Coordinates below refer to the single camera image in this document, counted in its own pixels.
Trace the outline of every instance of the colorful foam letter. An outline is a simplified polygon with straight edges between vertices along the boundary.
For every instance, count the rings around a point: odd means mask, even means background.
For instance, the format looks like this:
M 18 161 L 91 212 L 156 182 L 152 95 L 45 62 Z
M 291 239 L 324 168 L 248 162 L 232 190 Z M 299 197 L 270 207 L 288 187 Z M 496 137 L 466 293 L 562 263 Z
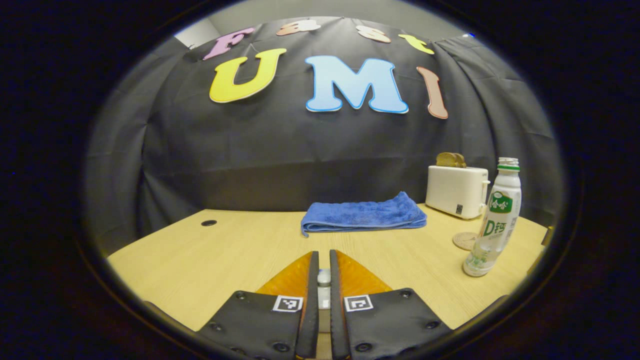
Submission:
M 287 49 L 272 49 L 257 53 L 255 57 L 260 59 L 260 65 L 258 65 L 255 78 L 240 85 L 234 84 L 234 78 L 238 67 L 246 61 L 246 57 L 236 58 L 218 65 L 216 76 L 213 78 L 209 90 L 209 97 L 215 102 L 231 102 L 260 92 L 273 80 L 278 59 L 281 54 L 286 52 Z
M 336 111 L 342 101 L 333 94 L 333 84 L 342 92 L 354 109 L 359 109 L 373 89 L 369 106 L 385 113 L 406 113 L 409 106 L 402 101 L 394 79 L 394 64 L 381 59 L 366 59 L 358 73 L 354 73 L 335 56 L 311 56 L 305 59 L 314 67 L 314 97 L 307 101 L 309 111 Z
M 219 37 L 216 39 L 216 45 L 213 46 L 211 51 L 207 56 L 203 57 L 203 60 L 211 59 L 214 56 L 224 54 L 227 51 L 231 50 L 229 45 L 236 45 L 243 39 L 243 37 L 247 34 L 253 33 L 253 28 L 246 28 L 244 30 L 236 31 L 235 33 L 227 34 L 223 37 Z
M 391 39 L 385 36 L 385 34 L 374 28 L 370 28 L 369 26 L 358 25 L 356 26 L 358 30 L 358 34 L 362 35 L 365 38 L 370 38 L 371 40 L 379 41 L 379 42 L 391 42 Z
M 440 119 L 446 119 L 449 117 L 449 112 L 444 107 L 442 101 L 442 93 L 440 92 L 440 85 L 438 84 L 440 78 L 432 71 L 418 66 L 416 68 L 420 75 L 424 78 L 424 83 L 427 84 L 427 93 L 429 94 L 429 106 L 427 109 L 429 113 Z
M 311 31 L 319 29 L 320 25 L 316 24 L 315 20 L 300 20 L 296 22 L 290 22 L 286 25 L 283 25 L 280 30 L 276 33 L 278 36 L 294 34 L 299 31 Z
M 416 48 L 416 49 L 418 49 L 418 50 L 420 50 L 420 51 L 422 51 L 422 52 L 425 52 L 425 53 L 427 53 L 427 54 L 431 54 L 431 55 L 435 54 L 435 53 L 433 52 L 433 50 L 431 50 L 431 49 L 429 49 L 429 48 L 425 47 L 425 45 L 426 45 L 427 43 L 425 43 L 425 42 L 424 42 L 424 41 L 422 41 L 422 40 L 418 40 L 416 37 L 413 37 L 413 36 L 411 36 L 411 35 L 405 35 L 405 34 L 400 34 L 400 35 L 398 35 L 398 36 L 399 36 L 399 37 L 401 37 L 401 38 L 403 38 L 403 39 L 405 39 L 406 41 L 408 41 L 408 42 L 409 42 L 409 45 L 413 46 L 414 48 Z

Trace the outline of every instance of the blue towel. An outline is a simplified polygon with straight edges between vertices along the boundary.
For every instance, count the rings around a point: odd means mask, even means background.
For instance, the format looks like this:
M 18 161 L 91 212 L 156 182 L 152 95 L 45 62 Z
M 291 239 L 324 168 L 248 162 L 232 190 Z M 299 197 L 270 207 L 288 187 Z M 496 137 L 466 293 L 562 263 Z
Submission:
M 427 224 L 427 215 L 405 192 L 384 202 L 314 202 L 302 218 L 302 235 L 307 231 L 367 231 L 415 229 Z

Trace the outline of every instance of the table surface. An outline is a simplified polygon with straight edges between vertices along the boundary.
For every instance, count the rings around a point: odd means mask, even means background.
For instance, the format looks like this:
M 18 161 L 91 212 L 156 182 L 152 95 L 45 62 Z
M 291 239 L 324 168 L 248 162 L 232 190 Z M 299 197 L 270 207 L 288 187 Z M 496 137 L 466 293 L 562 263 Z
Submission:
M 478 232 L 482 216 L 462 220 L 418 205 L 427 214 L 420 229 L 352 233 L 300 232 L 305 212 L 203 210 L 150 234 L 108 257 L 142 300 L 199 330 L 234 291 L 256 291 L 289 263 L 318 251 L 329 268 L 329 250 L 351 256 L 393 289 L 413 288 L 452 329 L 511 293 L 542 251 L 546 228 L 519 218 L 508 246 L 485 276 L 462 270 L 468 251 L 452 237 Z M 202 226 L 205 220 L 216 220 Z

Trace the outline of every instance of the white bottle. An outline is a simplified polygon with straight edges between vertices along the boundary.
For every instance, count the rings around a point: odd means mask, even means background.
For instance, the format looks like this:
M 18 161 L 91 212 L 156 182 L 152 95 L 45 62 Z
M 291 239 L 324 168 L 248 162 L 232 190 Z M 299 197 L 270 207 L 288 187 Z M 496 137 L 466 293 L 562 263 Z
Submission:
M 482 276 L 488 273 L 511 237 L 522 200 L 519 171 L 518 159 L 498 158 L 498 176 L 487 201 L 480 233 L 462 264 L 462 269 L 468 275 Z

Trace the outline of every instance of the white toaster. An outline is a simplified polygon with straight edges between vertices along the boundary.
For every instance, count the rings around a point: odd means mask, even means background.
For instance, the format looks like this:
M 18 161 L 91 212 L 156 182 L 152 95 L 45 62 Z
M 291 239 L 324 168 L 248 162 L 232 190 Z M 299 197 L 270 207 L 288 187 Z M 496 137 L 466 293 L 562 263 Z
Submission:
M 425 204 L 464 219 L 475 218 L 486 206 L 489 171 L 485 168 L 429 167 Z

